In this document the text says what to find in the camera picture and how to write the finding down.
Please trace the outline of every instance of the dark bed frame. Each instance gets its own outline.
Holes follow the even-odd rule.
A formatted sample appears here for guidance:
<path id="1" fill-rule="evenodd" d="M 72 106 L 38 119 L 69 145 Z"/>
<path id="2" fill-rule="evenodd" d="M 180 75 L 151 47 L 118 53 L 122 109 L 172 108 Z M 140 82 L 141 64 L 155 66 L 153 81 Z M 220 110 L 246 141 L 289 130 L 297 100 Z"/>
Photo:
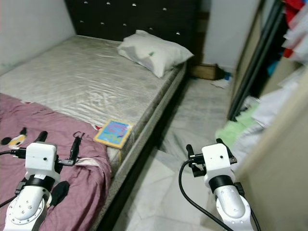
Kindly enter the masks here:
<path id="1" fill-rule="evenodd" d="M 145 30 L 162 39 L 192 50 L 200 0 L 65 0 L 78 35 L 123 41 Z M 110 204 L 97 230 L 111 231 L 134 184 L 159 141 L 175 106 L 180 100 L 189 74 L 180 83 L 150 138 Z"/>

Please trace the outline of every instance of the white pillow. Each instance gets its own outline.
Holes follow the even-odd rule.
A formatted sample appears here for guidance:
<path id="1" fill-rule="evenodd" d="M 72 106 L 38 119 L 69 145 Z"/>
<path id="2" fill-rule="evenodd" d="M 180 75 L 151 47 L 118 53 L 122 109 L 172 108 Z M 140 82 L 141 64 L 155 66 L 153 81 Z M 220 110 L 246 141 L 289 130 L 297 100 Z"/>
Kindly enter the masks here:
<path id="1" fill-rule="evenodd" d="M 163 40 L 143 30 L 124 38 L 118 47 L 118 53 L 152 71 L 161 78 L 171 70 L 193 56 L 185 47 Z"/>

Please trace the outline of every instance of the black wire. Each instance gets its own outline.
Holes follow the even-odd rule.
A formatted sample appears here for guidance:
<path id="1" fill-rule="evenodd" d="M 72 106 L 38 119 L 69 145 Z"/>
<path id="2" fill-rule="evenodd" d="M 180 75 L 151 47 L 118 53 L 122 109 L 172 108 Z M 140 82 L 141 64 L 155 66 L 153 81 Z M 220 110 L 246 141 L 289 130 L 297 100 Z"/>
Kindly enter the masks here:
<path id="1" fill-rule="evenodd" d="M 256 224 L 256 228 L 257 228 L 257 231 L 261 231 L 261 227 L 259 225 L 259 222 L 258 222 L 258 219 L 254 213 L 254 211 L 252 210 L 252 208 L 250 207 L 250 213 L 251 213 L 251 216 L 252 216 L 252 219 L 254 220 L 255 224 Z"/>
<path id="2" fill-rule="evenodd" d="M 11 151 L 3 151 L 3 152 L 0 152 L 0 155 L 4 155 L 4 154 L 11 154 Z"/>
<path id="3" fill-rule="evenodd" d="M 211 214 L 210 212 L 206 211 L 204 208 L 200 207 L 199 205 L 197 205 L 191 198 L 188 197 L 188 195 L 185 193 L 183 186 L 182 186 L 182 173 L 183 170 L 185 168 L 185 166 L 189 163 L 192 163 L 193 160 L 187 160 L 184 162 L 184 164 L 181 166 L 180 172 L 179 172 L 179 186 L 180 186 L 180 190 L 181 193 L 183 194 L 183 196 L 185 197 L 185 199 L 191 203 L 194 207 L 196 207 L 197 209 L 199 209 L 201 212 L 203 212 L 205 215 L 207 215 L 209 218 L 211 218 L 213 221 L 215 221 L 218 225 L 220 225 L 221 227 L 223 227 L 225 230 L 227 231 L 233 231 L 229 226 L 227 226 L 225 223 L 223 223 L 221 220 L 219 220 L 217 217 L 215 217 L 213 214 Z"/>
<path id="4" fill-rule="evenodd" d="M 0 204 L 0 208 L 5 206 L 7 203 L 11 202 L 12 200 L 14 200 L 17 197 L 17 195 L 13 196 L 12 198 L 10 198 L 9 200 L 3 202 Z"/>

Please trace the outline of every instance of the green cloth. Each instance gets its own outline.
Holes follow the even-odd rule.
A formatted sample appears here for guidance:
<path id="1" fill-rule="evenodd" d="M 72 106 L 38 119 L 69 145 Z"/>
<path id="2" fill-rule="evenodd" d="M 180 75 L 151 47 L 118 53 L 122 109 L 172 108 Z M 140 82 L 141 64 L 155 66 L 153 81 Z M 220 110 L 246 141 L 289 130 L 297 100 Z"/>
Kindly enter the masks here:
<path id="1" fill-rule="evenodd" d="M 257 123 L 252 118 L 252 115 L 258 106 L 259 104 L 255 103 L 251 105 L 248 110 L 241 112 L 241 114 L 236 117 L 237 122 L 228 121 L 224 128 L 216 131 L 216 139 L 221 138 L 228 147 L 232 147 L 243 131 Z"/>

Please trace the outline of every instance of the tufted headboard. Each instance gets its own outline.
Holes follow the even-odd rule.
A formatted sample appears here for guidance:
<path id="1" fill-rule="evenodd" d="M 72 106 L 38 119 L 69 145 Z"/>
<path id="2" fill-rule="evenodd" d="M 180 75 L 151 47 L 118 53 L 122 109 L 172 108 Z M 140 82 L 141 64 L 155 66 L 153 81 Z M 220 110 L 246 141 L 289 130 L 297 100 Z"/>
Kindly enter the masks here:
<path id="1" fill-rule="evenodd" d="M 199 0 L 65 0 L 78 35 L 123 41 L 145 30 L 191 48 Z"/>

